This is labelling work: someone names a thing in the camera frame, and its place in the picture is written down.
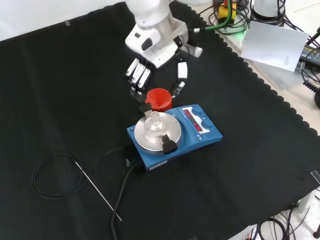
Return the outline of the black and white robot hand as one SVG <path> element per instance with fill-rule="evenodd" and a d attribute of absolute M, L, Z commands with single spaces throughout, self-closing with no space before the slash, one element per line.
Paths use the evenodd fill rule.
<path fill-rule="evenodd" d="M 137 24 L 125 39 L 126 46 L 138 56 L 132 61 L 125 75 L 128 77 L 130 94 L 142 103 L 147 98 L 147 86 L 152 74 L 173 59 L 177 60 L 177 77 L 172 97 L 177 97 L 188 79 L 188 64 L 181 56 L 184 51 L 196 58 L 203 49 L 188 43 L 187 24 L 177 18 L 163 20 L 155 26 L 142 28 Z"/>

